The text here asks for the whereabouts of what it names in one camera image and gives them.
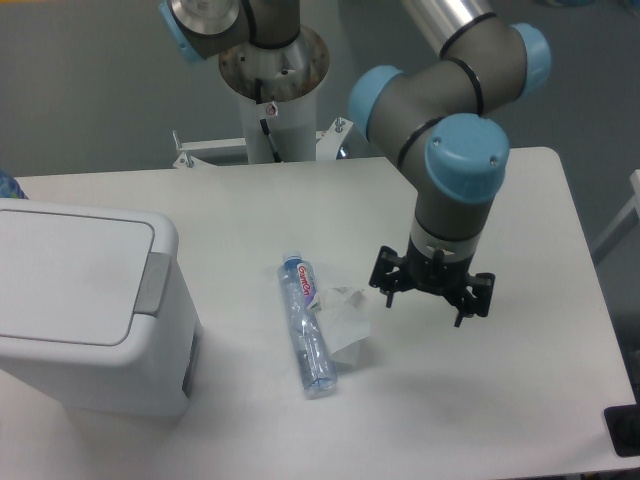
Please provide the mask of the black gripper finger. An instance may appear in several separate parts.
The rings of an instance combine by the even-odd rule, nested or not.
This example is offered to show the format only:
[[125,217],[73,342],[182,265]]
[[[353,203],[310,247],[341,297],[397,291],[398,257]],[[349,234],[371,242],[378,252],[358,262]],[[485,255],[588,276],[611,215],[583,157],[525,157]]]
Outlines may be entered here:
[[490,272],[465,273],[454,284],[444,288],[442,296],[457,309],[455,327],[460,327],[466,318],[488,316],[495,280],[496,275]]
[[381,246],[374,263],[369,286],[377,289],[386,298],[385,307],[391,308],[396,293],[413,288],[412,279],[406,269],[406,258],[388,246]]

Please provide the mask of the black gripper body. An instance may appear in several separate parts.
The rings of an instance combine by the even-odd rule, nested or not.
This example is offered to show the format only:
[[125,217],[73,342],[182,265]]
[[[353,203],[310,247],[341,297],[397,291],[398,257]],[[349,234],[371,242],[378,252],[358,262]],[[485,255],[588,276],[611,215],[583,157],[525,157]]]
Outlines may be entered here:
[[448,260],[444,253],[425,255],[409,238],[402,263],[402,291],[418,290],[445,298],[470,296],[468,272],[473,255]]

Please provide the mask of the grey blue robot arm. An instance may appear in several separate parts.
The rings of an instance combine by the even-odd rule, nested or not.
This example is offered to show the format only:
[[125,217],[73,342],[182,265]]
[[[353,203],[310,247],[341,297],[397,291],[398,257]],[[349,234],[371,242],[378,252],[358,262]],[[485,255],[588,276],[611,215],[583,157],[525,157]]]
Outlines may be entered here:
[[[551,69],[544,35],[507,25],[485,1],[409,1],[407,12],[438,56],[413,76],[365,73],[348,102],[353,125],[416,189],[408,247],[378,253],[369,280],[387,299],[418,290],[444,298],[459,319],[488,314],[491,273],[470,264],[501,188],[510,146],[489,113],[539,88]],[[216,58],[245,107],[252,163],[316,156],[311,101],[329,67],[327,47],[301,22],[296,1],[164,1],[182,56]]]

